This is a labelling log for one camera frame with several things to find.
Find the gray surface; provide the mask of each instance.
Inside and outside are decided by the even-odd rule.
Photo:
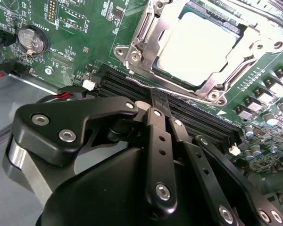
[[[2,168],[6,144],[0,146],[0,226],[34,226],[42,207],[33,193],[9,180]]]

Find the green circuit board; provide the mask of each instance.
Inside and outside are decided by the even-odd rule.
[[[50,41],[49,50],[34,58],[28,57],[18,43],[2,49],[2,54],[5,59],[18,59],[30,66],[33,69],[32,76],[56,87],[81,85],[82,80],[92,76],[102,64],[128,73],[114,56],[113,48],[116,45],[130,44],[146,3],[147,0],[0,0],[1,29],[17,33],[25,25],[32,24],[42,29]],[[270,13],[283,19],[283,13],[271,6],[269,9]],[[88,71],[88,65],[91,65],[91,71]],[[263,81],[273,76],[273,72],[282,66],[283,51],[265,54],[227,92],[226,98],[229,101],[223,107],[185,100],[227,123],[241,128],[250,124],[260,129],[260,134],[248,139],[251,143],[261,145],[263,150],[262,155],[250,162],[250,167],[256,172],[268,172],[269,167],[283,155],[283,116],[276,107],[283,97],[275,97],[247,121],[239,117],[235,109],[238,105],[244,105],[247,97],[254,97],[255,90],[264,86]],[[50,75],[46,74],[48,67],[52,69]],[[278,117],[279,123],[276,126],[266,125],[262,118],[266,112]],[[273,146],[278,147],[276,154],[269,152]],[[240,154],[238,158],[245,159],[245,156]]]
[[[5,59],[20,59],[32,76],[57,87],[80,84],[86,65],[120,66],[116,44],[130,42],[146,0],[0,0],[0,28],[16,33],[27,24],[46,32],[50,49],[28,58],[19,44],[2,50]],[[47,75],[46,67],[53,73]]]

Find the motherboard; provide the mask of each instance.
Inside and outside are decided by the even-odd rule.
[[[243,1],[283,21],[282,1]],[[283,170],[283,27],[227,0],[0,0],[5,59],[56,87],[103,65],[242,128],[229,150],[258,173]]]

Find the black wire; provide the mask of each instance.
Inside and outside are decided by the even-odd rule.
[[[45,96],[43,98],[41,98],[40,100],[38,100],[36,103],[46,103],[49,101],[65,101],[68,98],[60,98],[60,99],[56,99],[55,95],[48,95]],[[6,142],[9,139],[10,136],[10,131],[11,131],[11,125],[9,124],[6,127],[4,127],[3,129],[0,130],[0,145],[3,144],[4,142]]]

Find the screw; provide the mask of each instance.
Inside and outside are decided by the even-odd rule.
[[[161,116],[161,113],[159,111],[154,110],[155,115]]]
[[[74,142],[76,139],[76,135],[73,131],[69,129],[63,129],[58,133],[58,137],[68,143]]]
[[[228,211],[228,209],[224,206],[219,207],[219,213],[228,224],[232,224],[234,222],[234,218],[231,215],[230,211]]]
[[[275,220],[278,221],[280,224],[282,223],[282,219],[281,217],[279,216],[279,214],[277,214],[277,212],[275,211],[271,211],[272,215],[274,216]]]
[[[216,91],[212,91],[208,94],[208,99],[212,101],[216,100],[218,97],[219,97],[219,93]]]
[[[52,69],[52,67],[46,67],[45,68],[45,73],[47,74],[47,75],[52,75],[52,73],[53,73],[54,71],[53,71],[53,69]]]
[[[126,103],[126,106],[129,107],[129,108],[131,108],[131,109],[134,108],[133,104],[131,104],[131,103],[129,103],[129,102]]]
[[[271,153],[277,153],[278,151],[278,147],[277,146],[272,146],[272,148],[270,149]]]
[[[181,123],[181,121],[179,121],[178,119],[176,119],[174,122],[176,123],[177,126],[182,126],[182,125],[183,125],[183,124]]]
[[[171,198],[171,194],[169,189],[162,185],[162,184],[158,184],[155,187],[156,190],[156,194],[159,196],[159,198],[163,201],[168,201]]]
[[[207,142],[205,139],[201,138],[200,141],[201,141],[204,145],[208,145],[208,142]]]
[[[261,218],[262,218],[265,222],[267,222],[267,223],[270,222],[270,219],[269,219],[268,215],[267,215],[264,211],[259,210],[259,214],[260,214]]]
[[[133,51],[131,53],[131,59],[134,61],[134,62],[138,62],[141,60],[141,57],[142,55],[140,54],[140,52],[137,52],[137,51]]]
[[[32,117],[32,122],[38,126],[46,126],[49,123],[49,118],[43,114],[35,114]]]
[[[157,8],[162,8],[164,6],[164,4],[161,2],[161,1],[159,1],[158,3],[157,3]]]

